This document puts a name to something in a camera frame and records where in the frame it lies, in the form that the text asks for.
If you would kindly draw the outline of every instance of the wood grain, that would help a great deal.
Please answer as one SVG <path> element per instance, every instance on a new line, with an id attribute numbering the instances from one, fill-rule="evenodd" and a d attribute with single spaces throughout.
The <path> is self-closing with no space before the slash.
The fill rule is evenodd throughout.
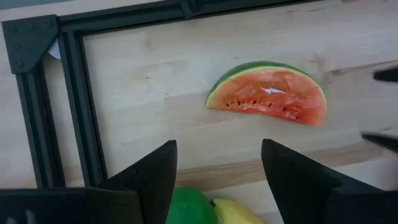
<path id="1" fill-rule="evenodd" d="M 385 149 L 366 142 L 359 142 L 338 149 L 304 152 L 303 155 L 328 167 L 339 167 L 395 156 Z M 193 187 L 206 192 L 263 180 L 266 180 L 266 176 L 262 162 L 258 159 L 223 166 L 179 170 L 176 186 Z"/>

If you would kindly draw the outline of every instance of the wooden table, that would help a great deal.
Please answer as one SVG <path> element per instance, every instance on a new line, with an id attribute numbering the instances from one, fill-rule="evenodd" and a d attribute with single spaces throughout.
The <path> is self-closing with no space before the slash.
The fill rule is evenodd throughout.
<path id="1" fill-rule="evenodd" d="M 130 4 L 76 0 L 0 11 L 0 20 Z M 259 160 L 261 140 L 271 138 L 376 187 L 398 189 L 397 156 L 359 136 L 398 133 L 398 85 L 372 80 L 374 70 L 398 65 L 397 11 L 397 1 L 327 0 L 85 37 L 109 175 L 176 139 L 177 185 L 235 199 L 268 223 L 281 223 Z M 312 74 L 326 91 L 326 123 L 311 128 L 206 110 L 212 84 L 253 60 L 289 63 Z M 61 62 L 46 56 L 44 64 L 67 183 L 80 186 Z M 0 187 L 35 187 L 3 39 L 0 104 Z"/>

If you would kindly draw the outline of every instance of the red watermelon flesh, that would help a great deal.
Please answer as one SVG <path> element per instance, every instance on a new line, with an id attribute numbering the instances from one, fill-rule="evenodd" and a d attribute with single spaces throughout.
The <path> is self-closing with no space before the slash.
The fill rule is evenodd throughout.
<path id="1" fill-rule="evenodd" d="M 319 126 L 326 117 L 326 98 L 305 72 L 275 62 L 250 62 L 233 68 L 211 89 L 206 107 L 256 113 Z"/>

